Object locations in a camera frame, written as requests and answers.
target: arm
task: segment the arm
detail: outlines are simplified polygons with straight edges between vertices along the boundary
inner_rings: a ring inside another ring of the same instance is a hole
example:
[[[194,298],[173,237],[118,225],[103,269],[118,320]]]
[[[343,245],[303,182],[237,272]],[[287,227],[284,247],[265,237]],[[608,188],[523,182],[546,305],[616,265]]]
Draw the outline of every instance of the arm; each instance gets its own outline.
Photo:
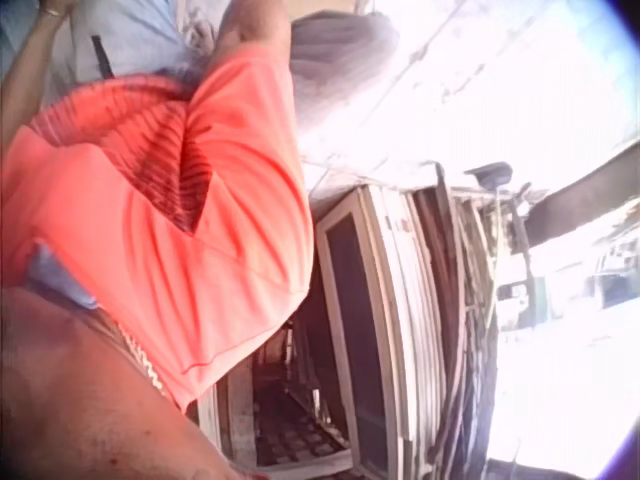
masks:
[[[209,71],[246,43],[260,44],[289,63],[291,22],[283,0],[232,0],[222,18]]]
[[[18,57],[0,85],[0,150],[38,113],[53,40],[75,0],[43,0],[42,10]],[[59,16],[45,10],[60,13]]]

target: hand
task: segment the hand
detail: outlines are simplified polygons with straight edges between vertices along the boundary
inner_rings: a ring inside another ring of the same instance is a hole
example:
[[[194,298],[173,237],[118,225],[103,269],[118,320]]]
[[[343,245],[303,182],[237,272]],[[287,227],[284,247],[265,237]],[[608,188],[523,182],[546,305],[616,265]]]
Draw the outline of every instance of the hand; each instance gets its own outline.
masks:
[[[59,13],[64,17],[80,0],[40,0],[40,8],[44,11]]]

